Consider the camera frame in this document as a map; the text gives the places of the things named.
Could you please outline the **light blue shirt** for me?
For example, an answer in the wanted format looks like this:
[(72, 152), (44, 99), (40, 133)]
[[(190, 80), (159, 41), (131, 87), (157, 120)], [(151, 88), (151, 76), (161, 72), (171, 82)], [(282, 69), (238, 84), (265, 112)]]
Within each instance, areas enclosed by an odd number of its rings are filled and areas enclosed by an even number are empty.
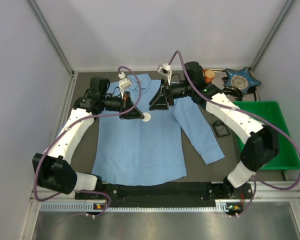
[(150, 115), (144, 122), (104, 111), (91, 173), (126, 186), (153, 186), (185, 177), (182, 133), (206, 164), (224, 158), (211, 126), (190, 97), (176, 99), (169, 109)]

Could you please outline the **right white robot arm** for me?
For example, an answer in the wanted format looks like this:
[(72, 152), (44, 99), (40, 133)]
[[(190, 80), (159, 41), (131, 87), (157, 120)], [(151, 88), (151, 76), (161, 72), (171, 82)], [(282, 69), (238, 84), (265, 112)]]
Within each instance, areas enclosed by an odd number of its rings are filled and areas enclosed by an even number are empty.
[(223, 190), (229, 197), (239, 194), (248, 180), (279, 153), (279, 134), (270, 126), (241, 112), (214, 84), (206, 83), (202, 66), (195, 61), (184, 66), (185, 80), (172, 83), (172, 68), (161, 64), (157, 71), (163, 75), (160, 87), (149, 102), (149, 110), (168, 110), (175, 100), (190, 97), (208, 113), (219, 118), (244, 143), (240, 161), (224, 179)]

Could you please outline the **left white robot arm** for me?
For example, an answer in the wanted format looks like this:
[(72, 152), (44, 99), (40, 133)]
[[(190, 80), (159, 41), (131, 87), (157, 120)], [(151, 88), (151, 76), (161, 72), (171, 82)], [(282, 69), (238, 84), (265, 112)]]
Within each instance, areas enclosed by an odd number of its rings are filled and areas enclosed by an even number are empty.
[(71, 167), (73, 154), (85, 132), (109, 111), (109, 116), (121, 119), (144, 119), (145, 115), (133, 103), (128, 88), (134, 83), (131, 76), (119, 75), (118, 89), (115, 96), (108, 93), (110, 81), (105, 77), (92, 77), (89, 88), (73, 105), (70, 116), (60, 133), (44, 153), (36, 153), (32, 159), (35, 172), (34, 186), (62, 194), (77, 191), (94, 191), (100, 177), (74, 171)]

